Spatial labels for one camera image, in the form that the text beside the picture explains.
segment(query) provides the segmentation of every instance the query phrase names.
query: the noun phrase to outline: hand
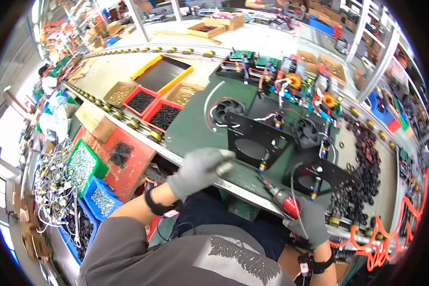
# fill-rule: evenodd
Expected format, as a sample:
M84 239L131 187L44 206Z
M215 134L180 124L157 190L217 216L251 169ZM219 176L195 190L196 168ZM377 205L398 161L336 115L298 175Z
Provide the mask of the hand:
M278 8L276 8L273 4L265 4L265 5L264 5L264 9L265 9L267 12L276 12L276 10L277 10Z
M299 220L284 219L283 224L292 232L308 239L311 248L314 249L329 239L324 209L317 203L307 201L307 199L302 196L298 197L297 201L301 209L300 216L302 225L308 237L305 237L305 232L303 232Z
M203 148L190 152L175 175L168 177L168 184L177 199L184 200L217 180L232 168L230 160L235 153L224 149Z

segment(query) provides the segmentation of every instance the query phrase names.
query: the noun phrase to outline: red wooden board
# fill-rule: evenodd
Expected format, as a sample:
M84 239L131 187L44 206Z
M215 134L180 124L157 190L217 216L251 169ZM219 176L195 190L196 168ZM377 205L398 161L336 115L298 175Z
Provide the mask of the red wooden board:
M80 138L92 148L103 163L108 165L108 172L103 180L113 188L122 202L129 201L138 187L141 175L153 159L155 151L119 127L114 130L106 143L97 140L84 126L76 134L73 146ZM123 169L109 162L110 154L118 142L127 143L134 148Z

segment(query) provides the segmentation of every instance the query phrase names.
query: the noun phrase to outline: green circuit board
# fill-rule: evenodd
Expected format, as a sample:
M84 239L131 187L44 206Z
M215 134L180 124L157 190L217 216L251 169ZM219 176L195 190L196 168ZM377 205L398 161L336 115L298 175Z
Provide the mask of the green circuit board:
M241 55L245 55L245 58L250 59L252 57L252 51L235 51L229 55L230 60L241 60Z
M255 64L256 66L264 66L268 63L271 62L273 67L277 67L278 63L280 62L279 60L275 59L275 58L268 58L268 57L264 57L264 58L259 58L258 60L255 60Z

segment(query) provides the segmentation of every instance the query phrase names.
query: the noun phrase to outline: black fan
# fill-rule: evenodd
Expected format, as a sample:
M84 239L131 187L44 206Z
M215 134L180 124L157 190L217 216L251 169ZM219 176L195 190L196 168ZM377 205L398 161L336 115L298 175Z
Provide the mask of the black fan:
M213 110L213 119L218 124L225 124L225 115L228 112L242 114L245 112L245 107L242 103L232 100L224 99L218 103L218 106Z
M294 123L294 133L297 143L303 148L310 148L321 144L321 138L313 121L300 119Z

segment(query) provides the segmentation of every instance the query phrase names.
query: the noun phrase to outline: wrist strap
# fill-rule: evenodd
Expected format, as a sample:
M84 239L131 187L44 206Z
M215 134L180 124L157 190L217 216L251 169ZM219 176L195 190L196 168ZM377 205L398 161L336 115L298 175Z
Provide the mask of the wrist strap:
M163 215L166 212L172 210L172 209L181 209L183 207L183 203L180 200L177 200L176 203L170 205L170 206L163 206L161 204L154 203L153 199L151 198L151 191L144 193L144 200L146 201L146 204L151 209L151 212L155 215Z
M326 262L314 262L313 263L313 274L321 274L323 273L327 267L331 266L332 263L335 263L335 257L333 253L331 254L329 260Z

